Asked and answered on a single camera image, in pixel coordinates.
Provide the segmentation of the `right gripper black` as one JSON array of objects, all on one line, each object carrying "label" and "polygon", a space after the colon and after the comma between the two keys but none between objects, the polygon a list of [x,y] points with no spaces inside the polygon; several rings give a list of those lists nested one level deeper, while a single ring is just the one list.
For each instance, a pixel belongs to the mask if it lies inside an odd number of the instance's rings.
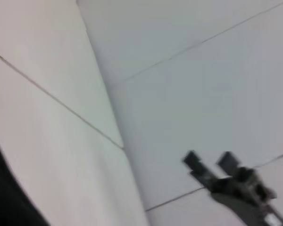
[{"label": "right gripper black", "polygon": [[232,152],[224,152],[217,162],[226,178],[215,178],[194,150],[189,151],[183,163],[190,174],[211,197],[231,210],[247,226],[283,226],[283,215],[270,201],[276,194],[267,188],[254,169],[240,167]]}]

